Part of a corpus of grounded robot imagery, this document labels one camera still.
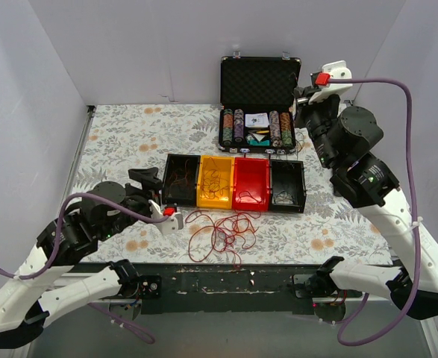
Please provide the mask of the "dark red wires yellow bin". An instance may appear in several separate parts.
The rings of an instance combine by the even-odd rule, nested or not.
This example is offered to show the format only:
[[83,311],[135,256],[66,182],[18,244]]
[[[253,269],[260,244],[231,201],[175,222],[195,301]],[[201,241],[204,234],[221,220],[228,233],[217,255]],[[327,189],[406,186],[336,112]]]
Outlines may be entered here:
[[201,190],[208,200],[228,200],[230,173],[228,162],[214,157],[204,161]]

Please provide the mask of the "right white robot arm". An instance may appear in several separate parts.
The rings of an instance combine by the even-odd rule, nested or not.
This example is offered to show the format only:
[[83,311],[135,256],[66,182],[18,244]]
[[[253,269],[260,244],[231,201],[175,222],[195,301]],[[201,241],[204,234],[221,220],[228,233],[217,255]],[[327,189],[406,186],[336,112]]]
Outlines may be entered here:
[[297,124],[307,129],[322,166],[331,169],[334,189],[378,229],[401,265],[369,266],[333,256],[295,286],[303,297],[354,290],[389,299],[403,309],[416,283],[407,315],[418,320],[438,316],[438,244],[412,218],[396,176],[371,152],[384,136],[373,113],[356,106],[340,110],[339,105],[338,95],[304,105]]

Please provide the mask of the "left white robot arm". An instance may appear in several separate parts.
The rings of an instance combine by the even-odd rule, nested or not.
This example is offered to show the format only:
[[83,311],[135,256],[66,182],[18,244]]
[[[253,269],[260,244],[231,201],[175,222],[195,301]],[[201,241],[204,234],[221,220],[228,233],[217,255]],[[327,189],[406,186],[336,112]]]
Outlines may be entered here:
[[0,350],[31,343],[60,317],[98,299],[140,295],[143,276],[129,260],[108,263],[100,272],[59,289],[53,285],[96,252],[100,242],[137,222],[159,230],[167,224],[176,228],[174,218],[161,212],[157,173],[156,168],[131,169],[128,176],[138,186],[103,181],[88,192],[70,195],[16,272],[0,268],[7,278],[0,288]]

